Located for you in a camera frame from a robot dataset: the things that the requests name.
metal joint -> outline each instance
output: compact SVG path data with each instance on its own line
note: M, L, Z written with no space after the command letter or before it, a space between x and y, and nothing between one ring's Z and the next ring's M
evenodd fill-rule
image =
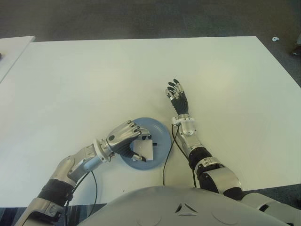
M101 159L102 162L111 161L113 151L111 150L106 140L102 139L101 141L99 141L95 139L93 141L93 145L97 156Z
M207 167L207 166L211 166L211 165L220 165L220 166L224 166L217 158L215 157L207 157L202 159L201 161L199 161L194 169L195 172L197 172L198 168L201 167L201 165L203 167Z

black joint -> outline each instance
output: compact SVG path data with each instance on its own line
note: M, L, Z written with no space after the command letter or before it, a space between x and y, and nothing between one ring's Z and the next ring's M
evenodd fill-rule
M206 173L201 174L198 177L198 180L199 180L199 185L202 189L218 193L218 190L217 190L217 187L216 187L214 181L208 174L206 174Z
M59 206L64 206L65 203L72 199L73 187L63 181L50 179L42 188L38 198L42 198Z
M188 157L190 168L194 170L197 163L207 157L212 157L212 155L204 147L197 147L193 149Z
M224 191L223 195L238 201L242 200L245 194L243 193L240 187L233 187Z

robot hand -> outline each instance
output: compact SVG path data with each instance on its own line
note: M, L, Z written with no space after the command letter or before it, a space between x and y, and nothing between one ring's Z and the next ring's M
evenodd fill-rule
M143 156L130 149L130 143L139 137L143 140L151 139L151 134L147 129L141 128L133 121L128 120L109 133L106 142L114 153L137 161L146 161Z
M188 101L186 99L184 90L177 79L174 79L174 82L175 84L172 82L168 83L171 87L167 87L165 93L173 104L178 115L188 114Z

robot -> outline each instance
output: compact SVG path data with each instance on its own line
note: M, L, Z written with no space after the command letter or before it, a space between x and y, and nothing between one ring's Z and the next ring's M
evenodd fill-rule
M180 82L169 82L166 95L177 116L172 123L199 188L155 186L127 193L81 222L80 226L301 226L301 211L267 196L245 195L236 175L201 144L189 115ZM29 204L16 226L55 225L72 199L77 182L112 156L136 161L143 156L130 149L135 139L150 138L147 129L131 120L116 127L105 139L95 139L76 154L63 159L38 197Z

robot forearm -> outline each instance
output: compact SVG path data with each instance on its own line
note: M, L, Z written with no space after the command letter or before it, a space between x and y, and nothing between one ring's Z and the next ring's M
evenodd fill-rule
M213 157L197 137L194 119L189 115L189 107L183 87L178 80L168 83L166 95L170 99L178 116L172 118L172 123L179 127L179 138L189 166L197 174L200 187L223 194L233 199L241 199L241 184L235 174Z
M149 137L149 131L128 120L115 128L106 139L95 139L93 144L63 159L38 197L26 208L16 226L23 226L28 219L32 222L57 222L65 203L72 199L72 192L78 180L102 163L111 161L115 153L137 161L145 160L129 147L133 140L142 136Z

